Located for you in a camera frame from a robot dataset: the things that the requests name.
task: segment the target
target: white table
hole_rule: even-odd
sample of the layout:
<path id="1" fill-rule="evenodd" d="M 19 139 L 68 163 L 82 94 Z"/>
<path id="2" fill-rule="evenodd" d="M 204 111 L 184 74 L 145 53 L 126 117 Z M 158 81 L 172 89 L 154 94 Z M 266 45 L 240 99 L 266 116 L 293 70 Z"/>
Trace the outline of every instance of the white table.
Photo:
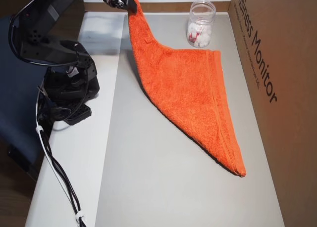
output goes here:
<path id="1" fill-rule="evenodd" d="M 101 89 L 98 98 L 87 103 L 93 112 L 91 117 L 72 127 L 64 122 L 55 123 L 50 139 L 53 155 L 68 174 L 80 200 L 82 210 L 86 214 L 87 227 L 94 227 L 96 222 L 124 15 L 124 13 L 93 12 L 85 14 L 79 41 L 96 63 Z M 243 82 L 242 92 L 247 92 L 245 82 Z M 257 124 L 250 98 L 248 97 L 246 100 L 252 127 L 256 128 Z M 232 115 L 233 118 L 236 118 L 236 120 L 233 119 L 235 123 L 239 116 L 234 113 Z M 235 132 L 238 137 L 245 141 L 248 140 L 248 134 L 245 131 Z M 257 144 L 255 148 L 259 149 L 265 175 L 270 177 L 267 162 L 266 160 L 263 162 L 265 153 L 260 133 L 256 130 L 254 134 L 253 140 L 256 140 Z M 267 185 L 271 189 L 272 198 L 276 199 L 271 178 L 266 180 L 269 180 Z M 273 202 L 275 203 L 274 208 L 279 210 L 276 206 L 277 200 Z M 281 213 L 279 212 L 278 215 L 280 215 L 278 226 L 283 226 Z M 46 160 L 41 168 L 26 226 L 76 226 L 71 205 Z"/>

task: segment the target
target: white cable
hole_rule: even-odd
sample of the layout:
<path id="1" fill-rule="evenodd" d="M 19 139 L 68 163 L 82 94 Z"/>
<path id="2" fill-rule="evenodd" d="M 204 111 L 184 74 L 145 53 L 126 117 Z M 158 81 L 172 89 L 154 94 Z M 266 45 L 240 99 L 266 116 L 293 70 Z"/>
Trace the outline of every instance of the white cable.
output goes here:
<path id="1" fill-rule="evenodd" d="M 35 130 L 36 130 L 36 132 L 37 132 L 38 135 L 39 135 L 40 142 L 41 142 L 42 149 L 43 149 L 43 151 L 44 151 L 45 157 L 46 157 L 48 163 L 50 164 L 50 167 L 51 167 L 53 173 L 55 174 L 55 177 L 57 178 L 57 180 L 58 180 L 60 186 L 62 187 L 62 189 L 63 189 L 63 191 L 64 191 L 64 193 L 65 193 L 65 195 L 66 195 L 66 197 L 67 197 L 67 199 L 68 199 L 68 201 L 69 201 L 69 203 L 71 204 L 70 197 L 69 197 L 68 192 L 67 192 L 67 190 L 66 190 L 65 184 L 64 184 L 63 181 L 60 179 L 59 174 L 57 173 L 57 171 L 56 171 L 55 168 L 53 167 L 53 163 L 52 163 L 51 159 L 49 158 L 49 155 L 48 155 L 47 152 L 46 152 L 46 149 L 45 149 L 45 146 L 44 146 L 44 142 L 43 142 L 43 140 L 42 140 L 42 136 L 41 136 L 40 131 L 44 131 L 44 130 L 43 130 L 43 127 L 39 125 L 38 119 L 37 119 L 37 117 L 38 117 L 38 103 L 39 103 L 39 97 L 40 97 L 40 90 L 39 90 L 39 92 L 38 92 L 38 96 L 37 96 L 37 99 L 36 99 L 36 105 L 35 105 L 35 121 L 36 121 L 36 128 L 35 128 Z M 76 221 L 79 222 L 79 217 L 83 217 L 83 216 L 84 216 L 84 214 L 83 214 L 82 211 L 77 212 L 77 214 L 76 214 Z"/>

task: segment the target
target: cable tie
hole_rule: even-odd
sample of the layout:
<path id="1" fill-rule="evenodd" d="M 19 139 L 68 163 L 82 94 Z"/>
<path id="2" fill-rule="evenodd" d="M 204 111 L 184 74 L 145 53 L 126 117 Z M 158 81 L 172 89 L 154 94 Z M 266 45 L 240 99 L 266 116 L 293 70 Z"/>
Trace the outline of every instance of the cable tie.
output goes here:
<path id="1" fill-rule="evenodd" d="M 44 131 L 43 127 L 41 125 L 36 126 L 35 128 L 36 132 L 40 135 L 40 131 Z"/>
<path id="2" fill-rule="evenodd" d="M 76 221 L 77 221 L 77 223 L 79 223 L 79 218 L 83 219 L 84 216 L 85 216 L 85 214 L 84 214 L 83 211 L 77 212 L 77 214 L 76 214 Z"/>

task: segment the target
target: cotton balls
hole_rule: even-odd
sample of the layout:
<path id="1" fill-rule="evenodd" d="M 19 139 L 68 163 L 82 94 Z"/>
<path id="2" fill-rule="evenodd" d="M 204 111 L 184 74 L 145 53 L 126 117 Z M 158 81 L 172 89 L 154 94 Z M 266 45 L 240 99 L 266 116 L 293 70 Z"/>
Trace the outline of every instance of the cotton balls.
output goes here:
<path id="1" fill-rule="evenodd" d="M 187 40 L 194 43 L 194 47 L 202 48 L 207 46 L 211 40 L 211 25 L 189 23 Z"/>

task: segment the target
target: blue chair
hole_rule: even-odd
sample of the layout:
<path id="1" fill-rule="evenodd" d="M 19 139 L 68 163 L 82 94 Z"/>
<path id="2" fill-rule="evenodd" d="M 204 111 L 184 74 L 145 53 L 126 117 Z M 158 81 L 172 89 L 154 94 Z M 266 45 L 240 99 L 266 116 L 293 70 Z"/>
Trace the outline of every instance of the blue chair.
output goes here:
<path id="1" fill-rule="evenodd" d="M 9 156 L 36 179 L 33 164 L 42 148 L 35 131 L 35 104 L 46 67 L 14 56 L 8 24 L 9 17 L 0 19 L 0 137 L 10 145 Z"/>

